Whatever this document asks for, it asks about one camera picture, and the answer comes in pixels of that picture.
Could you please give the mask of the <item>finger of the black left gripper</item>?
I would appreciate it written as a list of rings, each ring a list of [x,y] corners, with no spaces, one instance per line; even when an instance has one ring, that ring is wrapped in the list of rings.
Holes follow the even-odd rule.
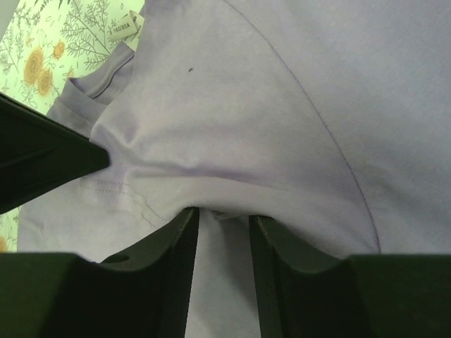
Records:
[[[110,166],[106,149],[1,95],[1,213]]]

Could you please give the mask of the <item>floral patterned table mat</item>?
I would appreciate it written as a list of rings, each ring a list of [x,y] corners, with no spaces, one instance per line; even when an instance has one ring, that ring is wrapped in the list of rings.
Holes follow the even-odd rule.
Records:
[[[108,42],[107,1],[74,1],[65,17],[52,14],[39,24],[23,4],[1,43],[1,62],[14,61],[16,98],[46,117],[106,149],[110,166],[72,180],[12,211],[18,237],[2,239],[1,250],[73,252],[100,261],[140,236],[132,211],[138,196],[124,182],[123,136],[130,121],[128,85],[134,51],[124,42]]]

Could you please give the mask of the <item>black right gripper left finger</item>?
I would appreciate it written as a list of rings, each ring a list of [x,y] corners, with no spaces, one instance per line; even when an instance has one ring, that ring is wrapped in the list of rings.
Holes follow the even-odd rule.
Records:
[[[2,337],[183,337],[198,211],[187,208],[93,263],[71,253],[1,255]]]

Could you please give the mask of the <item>purple t shirt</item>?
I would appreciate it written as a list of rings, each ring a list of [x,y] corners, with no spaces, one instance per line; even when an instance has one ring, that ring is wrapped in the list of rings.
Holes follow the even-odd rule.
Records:
[[[450,252],[449,1],[147,1],[48,115],[111,166],[25,204],[18,250],[102,261],[200,208],[186,335],[258,337],[247,216],[336,257]]]

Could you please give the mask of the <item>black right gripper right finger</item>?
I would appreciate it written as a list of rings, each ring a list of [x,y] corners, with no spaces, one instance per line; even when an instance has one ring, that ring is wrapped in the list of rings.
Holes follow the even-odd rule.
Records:
[[[449,337],[448,255],[337,259],[249,219],[262,337]]]

